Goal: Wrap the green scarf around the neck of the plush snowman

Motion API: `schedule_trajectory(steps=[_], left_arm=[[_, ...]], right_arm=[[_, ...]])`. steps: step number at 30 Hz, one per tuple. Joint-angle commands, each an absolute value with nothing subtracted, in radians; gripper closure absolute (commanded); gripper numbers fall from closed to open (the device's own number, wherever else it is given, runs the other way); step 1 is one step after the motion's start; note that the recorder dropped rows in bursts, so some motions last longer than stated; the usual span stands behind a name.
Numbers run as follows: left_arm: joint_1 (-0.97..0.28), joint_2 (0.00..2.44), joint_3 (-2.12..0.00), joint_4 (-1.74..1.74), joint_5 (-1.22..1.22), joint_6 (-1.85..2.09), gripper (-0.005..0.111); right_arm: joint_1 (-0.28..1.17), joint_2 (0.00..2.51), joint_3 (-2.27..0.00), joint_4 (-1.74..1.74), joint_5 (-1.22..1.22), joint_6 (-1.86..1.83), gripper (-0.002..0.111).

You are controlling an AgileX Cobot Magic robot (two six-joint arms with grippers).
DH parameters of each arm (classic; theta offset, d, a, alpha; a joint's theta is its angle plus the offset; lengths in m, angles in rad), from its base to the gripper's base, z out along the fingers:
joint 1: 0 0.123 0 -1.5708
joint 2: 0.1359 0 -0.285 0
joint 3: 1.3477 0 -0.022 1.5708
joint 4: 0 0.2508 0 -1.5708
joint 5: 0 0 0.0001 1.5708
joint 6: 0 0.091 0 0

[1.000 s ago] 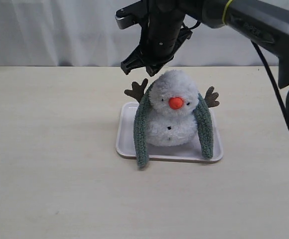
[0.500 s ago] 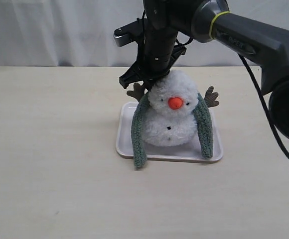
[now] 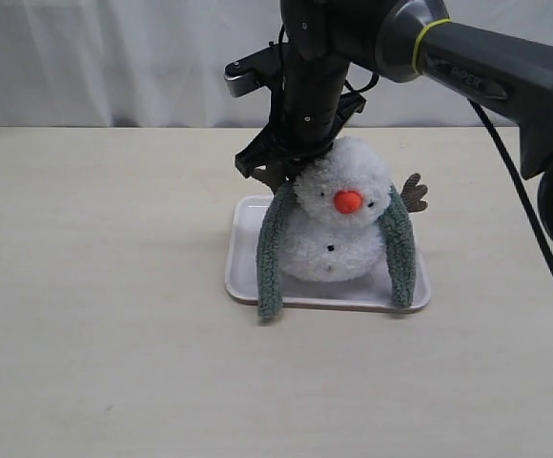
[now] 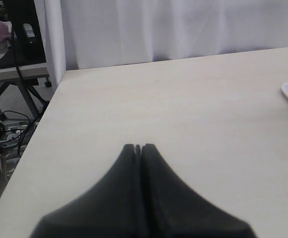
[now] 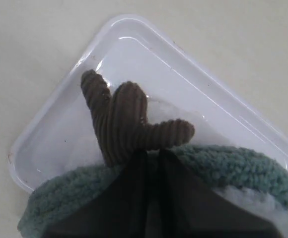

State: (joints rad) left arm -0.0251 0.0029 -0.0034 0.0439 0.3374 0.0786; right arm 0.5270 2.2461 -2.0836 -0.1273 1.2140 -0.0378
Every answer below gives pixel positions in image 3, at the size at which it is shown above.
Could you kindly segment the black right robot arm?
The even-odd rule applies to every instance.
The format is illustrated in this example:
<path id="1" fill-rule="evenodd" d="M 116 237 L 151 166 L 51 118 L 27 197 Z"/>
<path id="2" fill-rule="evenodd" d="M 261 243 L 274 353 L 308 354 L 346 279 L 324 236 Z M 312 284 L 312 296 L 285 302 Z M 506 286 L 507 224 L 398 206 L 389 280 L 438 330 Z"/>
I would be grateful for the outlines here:
<path id="1" fill-rule="evenodd" d="M 540 181 L 537 205 L 553 241 L 553 47 L 452 21 L 441 1 L 284 1 L 283 44 L 229 64 L 233 96 L 271 90 L 269 121 L 238 153 L 249 176 L 328 150 L 364 105 L 346 93 L 351 65 L 404 83 L 428 77 L 515 123 L 520 173 Z"/>

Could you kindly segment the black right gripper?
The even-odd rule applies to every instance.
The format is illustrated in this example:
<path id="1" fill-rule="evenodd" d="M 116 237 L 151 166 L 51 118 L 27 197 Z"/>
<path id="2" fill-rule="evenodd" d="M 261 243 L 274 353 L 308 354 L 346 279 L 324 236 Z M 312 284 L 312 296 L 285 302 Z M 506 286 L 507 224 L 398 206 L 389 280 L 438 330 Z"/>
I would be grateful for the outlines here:
<path id="1" fill-rule="evenodd" d="M 243 177 L 275 193 L 329 152 L 349 119 L 363 112 L 366 100 L 347 87 L 351 62 L 334 55 L 307 60 L 290 47 L 279 59 L 278 90 L 268 125 L 235 155 Z"/>

